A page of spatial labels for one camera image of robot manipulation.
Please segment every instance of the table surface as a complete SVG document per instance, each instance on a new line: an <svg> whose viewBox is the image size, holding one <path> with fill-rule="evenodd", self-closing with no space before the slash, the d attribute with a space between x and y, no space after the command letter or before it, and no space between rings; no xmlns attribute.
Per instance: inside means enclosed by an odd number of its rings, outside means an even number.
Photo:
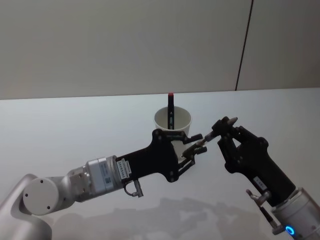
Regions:
<svg viewBox="0 0 320 240"><path fill-rule="evenodd" d="M146 147L154 113L166 104L165 94L0 101L0 201L27 173L64 176L88 160ZM320 203L320 88L182 93L175 104L192 114L190 135L239 117L236 125L266 138L271 158ZM272 235L245 193L253 186L225 170L217 141L207 147L175 183L142 178L144 197L119 190L42 219L53 240L290 239Z"/></svg>

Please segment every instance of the black marker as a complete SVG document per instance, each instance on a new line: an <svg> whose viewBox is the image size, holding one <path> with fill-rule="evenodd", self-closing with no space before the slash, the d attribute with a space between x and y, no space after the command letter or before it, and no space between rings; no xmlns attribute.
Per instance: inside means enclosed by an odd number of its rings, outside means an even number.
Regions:
<svg viewBox="0 0 320 240"><path fill-rule="evenodd" d="M175 106L174 106L174 93L168 94L168 129L175 129Z"/></svg>

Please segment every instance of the blue led light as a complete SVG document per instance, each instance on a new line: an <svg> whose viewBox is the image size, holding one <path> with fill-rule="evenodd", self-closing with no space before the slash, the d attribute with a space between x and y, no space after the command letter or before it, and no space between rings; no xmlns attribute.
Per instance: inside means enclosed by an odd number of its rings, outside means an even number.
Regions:
<svg viewBox="0 0 320 240"><path fill-rule="evenodd" d="M292 226L286 226L285 230L290 234L291 236L295 235L295 229Z"/></svg>

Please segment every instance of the white paper cup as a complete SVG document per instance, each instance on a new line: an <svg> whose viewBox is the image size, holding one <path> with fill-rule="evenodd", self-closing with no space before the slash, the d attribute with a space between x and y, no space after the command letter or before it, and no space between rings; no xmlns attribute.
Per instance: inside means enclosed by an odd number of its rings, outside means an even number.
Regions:
<svg viewBox="0 0 320 240"><path fill-rule="evenodd" d="M163 107L159 109L154 115L154 123L156 129L161 129L165 131L184 131L188 136L190 125L192 122L192 116L190 112L182 107L174 106L174 130L168 129L168 107ZM172 141L171 142L174 151L181 161L181 154L186 150L191 144L184 145L182 141Z"/></svg>

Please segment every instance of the cup rim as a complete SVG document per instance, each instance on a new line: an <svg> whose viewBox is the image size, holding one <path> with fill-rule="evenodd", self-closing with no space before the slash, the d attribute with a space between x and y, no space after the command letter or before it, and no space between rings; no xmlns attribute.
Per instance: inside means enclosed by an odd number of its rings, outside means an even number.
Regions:
<svg viewBox="0 0 320 240"><path fill-rule="evenodd" d="M188 127L190 127L190 125L191 125L191 123L192 123L192 115L191 115L191 113L190 113L187 109L185 109L185 108L183 108L183 107L180 107L180 106L174 106L174 107L175 107L175 108L182 109L182 110L185 110L185 111L189 114L189 116L190 116L190 121L189 121L189 123L188 123L186 126L184 126L184 127L181 127L181 128L178 128L178 129L173 129L173 130L160 126L160 125L156 122L156 114L157 114L159 111L168 108L167 106L165 106L165 107L160 108L158 111L156 111L155 114L154 114L154 116L153 116L153 122L154 122L154 124L156 125L157 129L162 129L162 130L166 130L166 131L183 131L183 130L187 129Z"/></svg>

